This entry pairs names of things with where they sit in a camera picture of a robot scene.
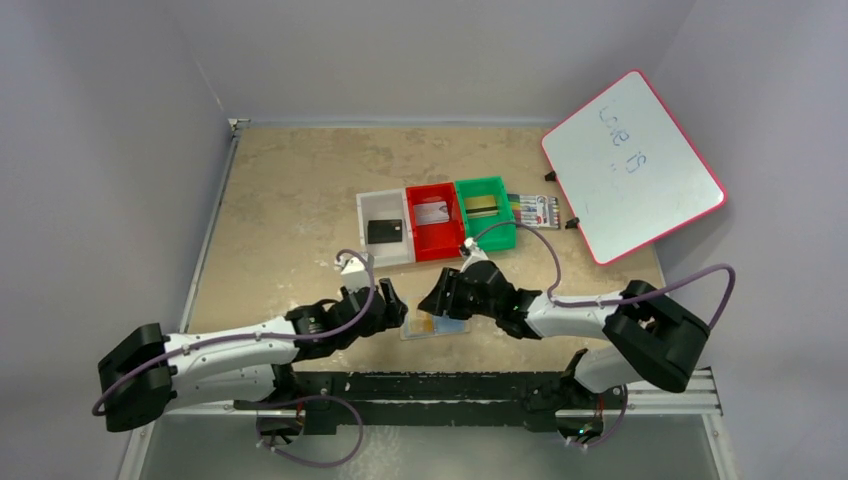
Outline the beige card holder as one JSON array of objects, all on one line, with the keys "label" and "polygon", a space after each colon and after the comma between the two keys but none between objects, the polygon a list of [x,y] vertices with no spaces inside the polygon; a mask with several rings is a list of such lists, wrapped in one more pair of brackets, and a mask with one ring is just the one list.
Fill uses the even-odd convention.
[{"label": "beige card holder", "polygon": [[410,335],[407,330],[407,324],[413,316],[415,316],[418,312],[422,312],[417,309],[417,305],[421,299],[422,297],[420,296],[406,296],[402,298],[403,302],[408,306],[408,314],[400,328],[400,338],[402,340],[423,340],[439,336],[464,334],[470,331],[471,325],[467,321],[456,320],[447,316],[436,317],[431,315],[433,317],[435,327],[433,334],[417,336]]}]

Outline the red plastic bin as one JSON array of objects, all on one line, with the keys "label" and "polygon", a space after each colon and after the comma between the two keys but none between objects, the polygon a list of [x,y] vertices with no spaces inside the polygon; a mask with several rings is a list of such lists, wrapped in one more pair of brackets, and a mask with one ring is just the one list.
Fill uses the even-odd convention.
[{"label": "red plastic bin", "polygon": [[[420,185],[406,188],[406,202],[410,214],[411,233],[416,262],[427,262],[459,257],[459,246],[465,239],[456,188],[452,182]],[[425,223],[416,210],[423,205],[445,206],[447,220]]]}]

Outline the gold credit card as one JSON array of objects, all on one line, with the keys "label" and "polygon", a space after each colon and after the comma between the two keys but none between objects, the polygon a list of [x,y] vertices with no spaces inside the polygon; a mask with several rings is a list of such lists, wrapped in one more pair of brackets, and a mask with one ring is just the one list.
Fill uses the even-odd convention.
[{"label": "gold credit card", "polygon": [[464,206],[466,216],[469,219],[496,216],[498,214],[497,199],[494,195],[465,197]]}]

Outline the green plastic bin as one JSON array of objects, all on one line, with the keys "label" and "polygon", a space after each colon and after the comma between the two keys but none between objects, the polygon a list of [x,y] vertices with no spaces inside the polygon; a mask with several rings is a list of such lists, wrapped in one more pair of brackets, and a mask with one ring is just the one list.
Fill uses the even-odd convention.
[{"label": "green plastic bin", "polygon": [[[489,227],[498,223],[515,220],[501,177],[494,176],[458,180],[454,185],[468,237],[477,237]],[[480,195],[494,195],[496,197],[498,204],[498,214],[496,216],[471,219],[466,216],[464,198]],[[487,252],[513,249],[516,246],[516,229],[517,227],[513,224],[495,227],[478,241],[479,246]]]}]

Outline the marker pen pack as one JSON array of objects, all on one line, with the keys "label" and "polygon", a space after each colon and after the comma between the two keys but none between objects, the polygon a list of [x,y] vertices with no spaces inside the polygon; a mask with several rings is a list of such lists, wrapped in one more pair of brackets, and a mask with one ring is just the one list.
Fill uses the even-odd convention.
[{"label": "marker pen pack", "polygon": [[555,196],[508,193],[514,219],[542,229],[559,229],[560,205]]}]

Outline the white plastic bin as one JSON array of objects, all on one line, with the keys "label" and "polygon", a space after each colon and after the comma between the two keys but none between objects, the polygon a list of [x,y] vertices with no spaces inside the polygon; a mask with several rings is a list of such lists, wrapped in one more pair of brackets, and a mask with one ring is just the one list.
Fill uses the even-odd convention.
[{"label": "white plastic bin", "polygon": [[411,220],[404,189],[356,195],[362,249],[376,268],[415,262]]}]

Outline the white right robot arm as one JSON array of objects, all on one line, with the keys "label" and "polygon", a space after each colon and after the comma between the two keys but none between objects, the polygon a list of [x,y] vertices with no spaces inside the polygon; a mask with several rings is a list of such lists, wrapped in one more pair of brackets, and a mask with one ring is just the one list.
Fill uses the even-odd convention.
[{"label": "white right robot arm", "polygon": [[577,353],[561,381],[564,399],[584,407],[608,389],[646,381],[671,393],[686,390],[710,335],[708,325],[651,284],[633,280],[620,292],[549,299],[516,288],[492,261],[443,269],[418,305],[433,316],[483,316],[516,339],[558,336],[609,341]]}]

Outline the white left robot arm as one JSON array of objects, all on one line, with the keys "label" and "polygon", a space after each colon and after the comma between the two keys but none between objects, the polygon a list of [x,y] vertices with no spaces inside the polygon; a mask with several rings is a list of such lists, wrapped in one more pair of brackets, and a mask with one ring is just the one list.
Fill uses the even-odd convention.
[{"label": "white left robot arm", "polygon": [[110,432],[147,425],[188,406],[234,401],[284,409],[301,387],[296,362],[321,359],[359,338],[401,327],[409,309],[391,281],[341,291],[255,325],[206,334],[135,329],[98,363],[102,389],[92,412]]}]

